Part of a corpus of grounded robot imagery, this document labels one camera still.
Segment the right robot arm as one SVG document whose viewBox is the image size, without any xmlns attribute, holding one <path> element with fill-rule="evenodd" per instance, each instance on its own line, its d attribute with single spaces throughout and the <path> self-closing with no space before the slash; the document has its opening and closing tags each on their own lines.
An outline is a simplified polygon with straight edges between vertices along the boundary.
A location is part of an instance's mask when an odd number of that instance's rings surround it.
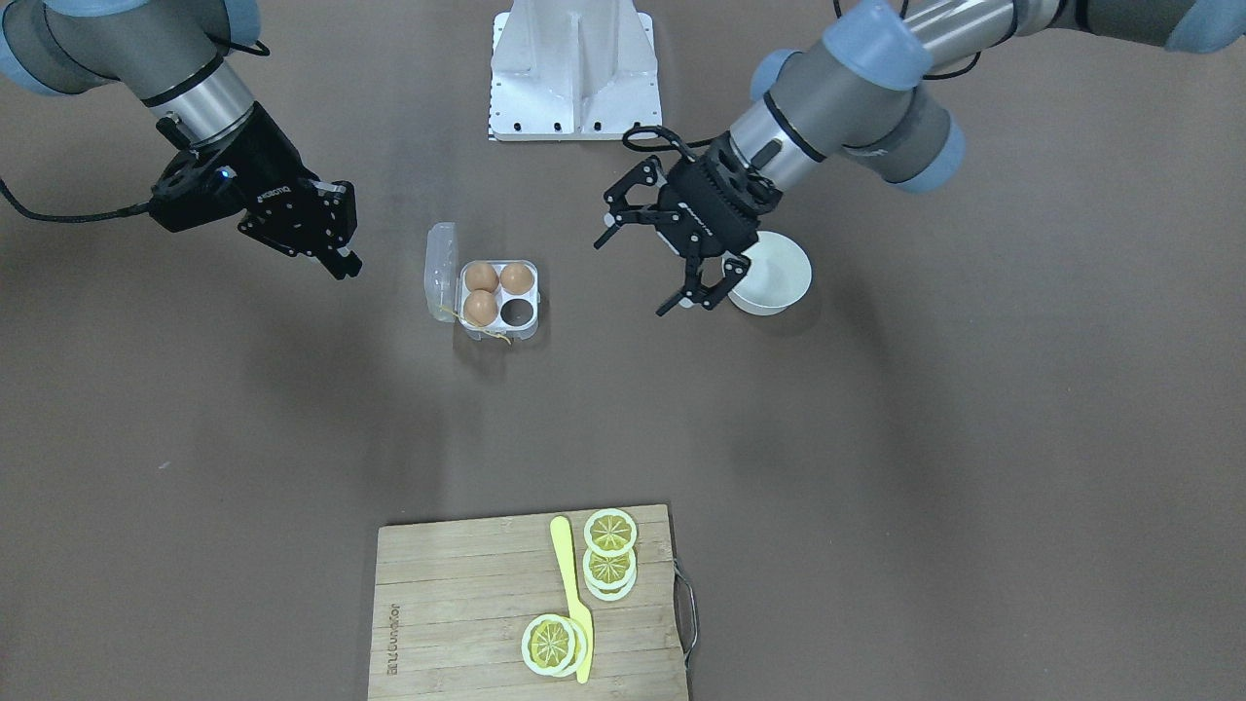
<svg viewBox="0 0 1246 701">
<path fill-rule="evenodd" d="M 254 1 L 6 1 L 2 71 L 37 93 L 122 83 L 153 115 L 174 159 L 146 214 L 186 232 L 239 215 L 238 232 L 331 276 L 358 276 L 354 186 L 307 168 L 293 142 L 227 61 L 265 55 Z"/>
</svg>

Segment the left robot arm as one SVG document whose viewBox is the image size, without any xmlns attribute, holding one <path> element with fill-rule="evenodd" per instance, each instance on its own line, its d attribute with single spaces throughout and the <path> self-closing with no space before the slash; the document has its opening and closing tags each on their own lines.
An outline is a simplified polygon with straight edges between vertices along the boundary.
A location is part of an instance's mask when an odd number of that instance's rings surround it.
<svg viewBox="0 0 1246 701">
<path fill-rule="evenodd" d="M 1006 41 L 1047 27 L 1214 54 L 1244 35 L 1241 1 L 923 1 L 901 15 L 860 1 L 804 52 L 774 52 L 753 73 L 751 107 L 705 143 L 650 126 L 679 161 L 637 168 L 657 200 L 611 208 L 616 227 L 653 227 L 685 261 L 678 293 L 659 308 L 715 308 L 751 270 L 760 219 L 829 156 L 842 154 L 911 194 L 959 167 L 964 137 L 926 83 L 974 66 Z"/>
</svg>

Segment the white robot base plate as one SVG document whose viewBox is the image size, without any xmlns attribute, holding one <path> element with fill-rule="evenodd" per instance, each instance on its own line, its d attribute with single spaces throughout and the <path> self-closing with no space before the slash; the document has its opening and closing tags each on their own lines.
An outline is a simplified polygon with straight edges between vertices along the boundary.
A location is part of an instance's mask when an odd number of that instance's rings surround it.
<svg viewBox="0 0 1246 701">
<path fill-rule="evenodd" d="M 653 19 L 632 1 L 516 1 L 493 17 L 490 139 L 619 139 L 660 125 Z"/>
</svg>

